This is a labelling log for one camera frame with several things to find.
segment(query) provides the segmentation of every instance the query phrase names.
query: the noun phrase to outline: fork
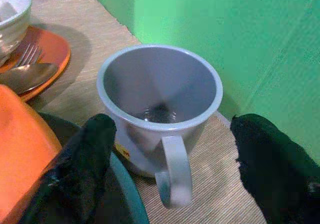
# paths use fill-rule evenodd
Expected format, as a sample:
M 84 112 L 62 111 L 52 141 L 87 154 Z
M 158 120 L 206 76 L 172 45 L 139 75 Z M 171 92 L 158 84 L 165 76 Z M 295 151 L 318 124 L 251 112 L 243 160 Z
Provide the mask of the fork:
M 16 64 L 12 68 L 17 68 L 26 64 L 33 65 L 37 62 L 40 55 L 42 53 L 42 49 L 39 46 L 33 44 L 29 44 L 26 50 L 23 52 L 22 56 L 16 62 Z

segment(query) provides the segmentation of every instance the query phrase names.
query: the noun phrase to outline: yellow label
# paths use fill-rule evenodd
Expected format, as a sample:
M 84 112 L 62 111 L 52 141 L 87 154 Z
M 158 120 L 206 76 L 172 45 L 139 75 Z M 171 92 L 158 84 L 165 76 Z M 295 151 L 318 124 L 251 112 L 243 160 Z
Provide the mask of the yellow label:
M 126 159 L 130 160 L 130 153 L 129 151 L 122 145 L 116 143 L 115 149 L 122 154 Z

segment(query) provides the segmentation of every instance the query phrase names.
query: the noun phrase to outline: mug handle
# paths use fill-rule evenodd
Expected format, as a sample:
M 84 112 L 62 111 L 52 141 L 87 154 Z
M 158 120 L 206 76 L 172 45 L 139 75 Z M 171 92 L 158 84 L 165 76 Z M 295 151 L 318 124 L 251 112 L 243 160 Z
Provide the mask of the mug handle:
M 166 208 L 184 207 L 192 199 L 189 159 L 181 136 L 162 137 L 167 170 L 155 173 L 155 181 Z

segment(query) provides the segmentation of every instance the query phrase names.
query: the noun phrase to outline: orange plate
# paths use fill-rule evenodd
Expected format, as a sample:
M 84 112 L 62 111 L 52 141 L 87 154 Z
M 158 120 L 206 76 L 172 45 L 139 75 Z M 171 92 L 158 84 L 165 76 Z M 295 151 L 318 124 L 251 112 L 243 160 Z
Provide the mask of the orange plate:
M 58 65 L 58 71 L 44 84 L 29 92 L 21 94 L 20 97 L 23 101 L 28 101 L 47 88 L 59 77 L 70 59 L 70 47 L 64 38 L 44 29 L 29 26 L 19 47 L 11 54 L 10 59 L 0 67 L 0 73 L 3 73 L 14 66 L 29 43 L 36 44 L 42 48 L 42 54 L 38 60 L 39 63 L 54 63 Z

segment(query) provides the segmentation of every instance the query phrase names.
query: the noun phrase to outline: mug rim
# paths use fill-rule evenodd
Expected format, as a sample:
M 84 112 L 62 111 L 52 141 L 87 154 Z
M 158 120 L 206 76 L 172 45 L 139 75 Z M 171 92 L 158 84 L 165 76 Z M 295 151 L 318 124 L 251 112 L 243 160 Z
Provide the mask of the mug rim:
M 105 77 L 105 72 L 108 69 L 108 67 L 112 64 L 112 62 L 118 58 L 119 56 L 123 55 L 124 53 L 137 50 L 137 49 L 144 49 L 144 48 L 167 48 L 171 50 L 176 50 L 182 53 L 185 53 L 193 58 L 195 58 L 197 61 L 199 61 L 203 66 L 207 68 L 207 70 L 211 73 L 215 86 L 216 86 L 216 94 L 214 96 L 214 99 L 211 103 L 211 105 L 201 114 L 182 121 L 182 122 L 177 122 L 177 123 L 155 123 L 155 122 L 146 122 L 142 119 L 136 118 L 123 110 L 121 110 L 119 107 L 117 107 L 109 98 L 107 95 L 107 92 L 104 87 L 104 77 Z M 130 46 L 124 49 L 121 49 L 120 51 L 112 54 L 109 58 L 107 58 L 103 65 L 101 66 L 98 75 L 97 75 L 97 80 L 96 80 L 96 86 L 98 90 L 98 94 L 100 96 L 100 99 L 103 101 L 104 105 L 112 112 L 115 114 L 117 117 L 126 120 L 127 122 L 131 123 L 132 125 L 138 126 L 143 129 L 148 129 L 148 130 L 154 130 L 154 131 L 172 131 L 172 130 L 181 130 L 185 128 L 190 128 L 197 126 L 203 122 L 205 122 L 214 112 L 217 111 L 219 108 L 222 97 L 223 97 L 223 85 L 221 82 L 221 79 L 217 73 L 217 71 L 209 64 L 205 59 L 200 57 L 199 55 L 183 49 L 179 48 L 176 46 L 171 46 L 171 45 L 162 45 L 162 44 L 139 44 L 139 45 L 134 45 Z

